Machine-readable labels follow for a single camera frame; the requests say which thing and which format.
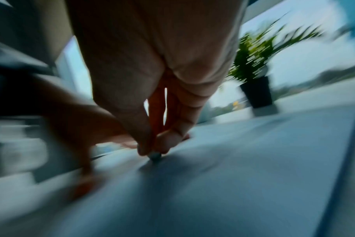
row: palm plant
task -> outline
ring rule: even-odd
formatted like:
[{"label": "palm plant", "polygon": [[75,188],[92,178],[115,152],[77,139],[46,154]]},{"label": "palm plant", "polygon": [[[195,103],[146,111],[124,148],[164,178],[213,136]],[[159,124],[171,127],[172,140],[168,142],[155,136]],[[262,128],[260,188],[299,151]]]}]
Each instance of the palm plant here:
[{"label": "palm plant", "polygon": [[287,33],[276,43],[277,36],[286,26],[283,25],[275,32],[272,32],[273,26],[279,20],[272,22],[261,32],[248,32],[241,37],[239,48],[228,76],[232,76],[241,82],[255,79],[275,54],[301,41],[323,35],[319,27],[312,29],[312,26],[309,26],[302,32],[301,27],[299,27]]}]

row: potted plant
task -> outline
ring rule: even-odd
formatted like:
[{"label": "potted plant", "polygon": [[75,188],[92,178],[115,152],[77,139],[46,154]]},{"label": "potted plant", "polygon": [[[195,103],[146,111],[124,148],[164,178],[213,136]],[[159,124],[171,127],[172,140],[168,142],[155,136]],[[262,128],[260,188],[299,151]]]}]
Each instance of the potted plant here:
[{"label": "potted plant", "polygon": [[278,37],[282,26],[273,30],[273,26],[278,22],[274,21],[260,32],[248,32],[240,39],[239,48],[235,60],[228,76],[232,76],[239,82],[241,90],[248,98],[253,108],[268,106],[273,103],[269,79],[266,76],[270,59],[283,49],[298,42],[320,37],[323,33],[318,27],[311,30],[311,26],[301,31],[301,27],[289,32],[284,37]]}]

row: green leaves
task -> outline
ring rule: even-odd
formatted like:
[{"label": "green leaves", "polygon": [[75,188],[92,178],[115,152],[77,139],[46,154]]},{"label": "green leaves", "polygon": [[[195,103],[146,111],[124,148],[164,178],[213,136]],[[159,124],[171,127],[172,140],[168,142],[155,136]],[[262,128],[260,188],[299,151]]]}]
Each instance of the green leaves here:
[{"label": "green leaves", "polygon": [[301,41],[323,35],[319,27],[311,30],[312,26],[309,26],[303,31],[301,31],[302,27],[299,27],[286,33],[278,43],[275,43],[278,36],[286,27],[286,25],[283,25],[279,29],[273,30],[273,27],[279,20],[268,24],[258,33],[248,32],[241,37],[239,50],[237,51],[233,66],[228,72],[228,76],[232,76],[241,82],[255,79],[261,68],[281,50]]}]

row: small object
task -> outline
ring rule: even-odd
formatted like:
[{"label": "small object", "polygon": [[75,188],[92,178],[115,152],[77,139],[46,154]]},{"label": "small object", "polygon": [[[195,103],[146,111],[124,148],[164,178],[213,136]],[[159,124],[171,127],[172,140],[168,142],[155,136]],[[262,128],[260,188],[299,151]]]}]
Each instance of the small object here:
[{"label": "small object", "polygon": [[147,155],[147,157],[149,157],[149,159],[151,159],[152,161],[156,161],[161,159],[162,154],[159,152],[152,151]]}]

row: black plant pot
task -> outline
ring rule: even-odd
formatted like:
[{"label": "black plant pot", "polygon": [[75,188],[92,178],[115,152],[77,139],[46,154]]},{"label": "black plant pot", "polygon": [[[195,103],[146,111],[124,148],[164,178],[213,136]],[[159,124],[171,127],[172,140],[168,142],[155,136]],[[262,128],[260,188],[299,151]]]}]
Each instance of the black plant pot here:
[{"label": "black plant pot", "polygon": [[249,80],[240,85],[240,88],[245,93],[245,96],[248,98],[248,101],[253,108],[256,109],[272,105],[268,77]]}]

